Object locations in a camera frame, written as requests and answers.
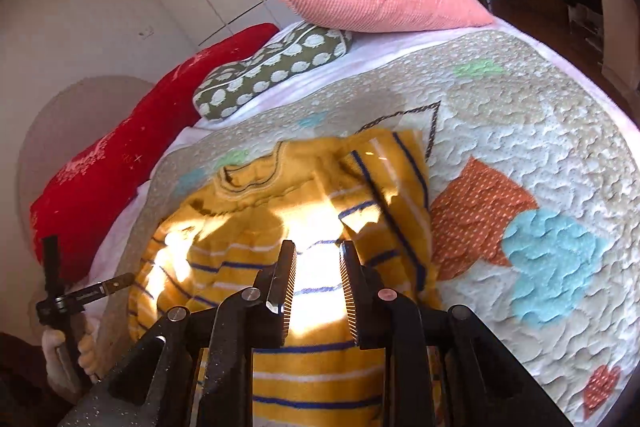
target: electrical outlet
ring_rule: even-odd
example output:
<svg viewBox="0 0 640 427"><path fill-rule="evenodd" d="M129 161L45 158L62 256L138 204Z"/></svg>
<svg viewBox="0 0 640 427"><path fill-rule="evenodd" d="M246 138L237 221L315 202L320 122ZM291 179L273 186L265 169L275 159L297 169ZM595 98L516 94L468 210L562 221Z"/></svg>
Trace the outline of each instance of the electrical outlet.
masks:
<svg viewBox="0 0 640 427"><path fill-rule="evenodd" d="M151 35L154 34L154 28L153 26L147 26L146 28L144 28L143 30L140 30L138 32L138 36L142 39L148 39Z"/></svg>

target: bed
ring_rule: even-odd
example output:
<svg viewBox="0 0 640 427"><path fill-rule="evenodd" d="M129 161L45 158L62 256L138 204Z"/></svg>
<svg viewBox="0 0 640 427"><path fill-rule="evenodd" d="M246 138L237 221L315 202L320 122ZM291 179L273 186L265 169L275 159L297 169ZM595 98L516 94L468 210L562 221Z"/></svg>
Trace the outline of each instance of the bed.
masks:
<svg viewBox="0 0 640 427"><path fill-rule="evenodd" d="M346 57L186 128L82 283L136 271L158 222L220 167L278 140L375 125L422 130L444 307L471 307L574 425L597 425L640 358L640 133L571 64L501 20L358 35ZM470 209L480 217L465 220ZM125 295L87 306L106 367L129 342L125 307Z"/></svg>

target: white bed sheet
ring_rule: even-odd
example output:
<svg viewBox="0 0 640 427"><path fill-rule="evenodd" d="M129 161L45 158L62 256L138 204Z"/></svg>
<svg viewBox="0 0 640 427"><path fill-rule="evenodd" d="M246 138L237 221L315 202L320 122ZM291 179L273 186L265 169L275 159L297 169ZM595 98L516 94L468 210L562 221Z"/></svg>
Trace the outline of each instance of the white bed sheet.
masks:
<svg viewBox="0 0 640 427"><path fill-rule="evenodd" d="M574 65L541 42L538 42L500 19L498 19L495 24L483 28L460 28L436 32L394 34L357 34L354 37L351 51L345 57L325 65L322 68L294 76L281 84L271 87L222 122L212 122L201 119L194 127L185 128L164 152L162 158L175 150L196 143L214 131L231 127L240 121L272 108L301 100L316 90L341 79L374 70L388 64L396 58L412 52L444 44L444 42L463 35L487 29L500 30L525 41L540 55L546 58L546 60L578 82L600 103L612 118L618 126L620 133L625 138L636 163L640 164L640 131L638 131L638 128L629 120L626 114L618 108L599 87L575 68ZM153 177L157 167L158 165L156 164L151 177ZM131 229L144 207L149 185L150 182L147 181L138 188L137 196L113 223L111 230L97 251L88 276L78 283L78 287L84 287L114 277ZM100 327L100 320L107 304L106 301L107 299L101 299L86 306L87 320L94 325L95 335L97 335L98 328Z"/></svg>

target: metal screw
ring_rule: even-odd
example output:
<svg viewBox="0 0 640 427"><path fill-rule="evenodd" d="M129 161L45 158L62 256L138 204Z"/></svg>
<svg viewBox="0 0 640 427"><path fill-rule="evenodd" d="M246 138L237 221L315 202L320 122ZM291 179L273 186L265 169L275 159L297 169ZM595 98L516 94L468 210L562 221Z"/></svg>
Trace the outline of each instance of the metal screw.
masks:
<svg viewBox="0 0 640 427"><path fill-rule="evenodd" d="M167 312L166 316L171 322L180 322L187 316L187 310L182 306L175 306Z"/></svg>
<svg viewBox="0 0 640 427"><path fill-rule="evenodd" d="M378 297L380 297L380 299L383 301L391 302L395 301L396 298L398 298L398 294L391 288L382 288L382 290L378 292Z"/></svg>
<svg viewBox="0 0 640 427"><path fill-rule="evenodd" d="M245 288L242 291L242 298L245 301L255 301L260 298L260 290L258 288Z"/></svg>
<svg viewBox="0 0 640 427"><path fill-rule="evenodd" d="M453 306L453 308L451 309L451 314L459 321L464 321L471 316L471 310L466 306L458 304L457 306Z"/></svg>

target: hand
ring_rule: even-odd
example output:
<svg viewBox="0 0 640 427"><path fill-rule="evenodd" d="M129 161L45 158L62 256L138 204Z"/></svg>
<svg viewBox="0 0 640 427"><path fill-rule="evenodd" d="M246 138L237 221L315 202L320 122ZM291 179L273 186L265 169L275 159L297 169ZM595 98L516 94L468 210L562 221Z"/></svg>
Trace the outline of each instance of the hand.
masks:
<svg viewBox="0 0 640 427"><path fill-rule="evenodd" d="M78 363L84 369L84 372L89 375L91 381L96 383L98 381L98 376L96 375L98 357L95 352L92 332L91 325L88 322L85 323L85 334L78 342L78 351L80 351ZM75 389L75 386L67 376L70 369L63 366L62 360L60 360L56 351L64 343L65 334L62 331L47 328L42 334L42 350L47 362L47 381L57 395L70 403L76 403L80 398L81 390Z"/></svg>

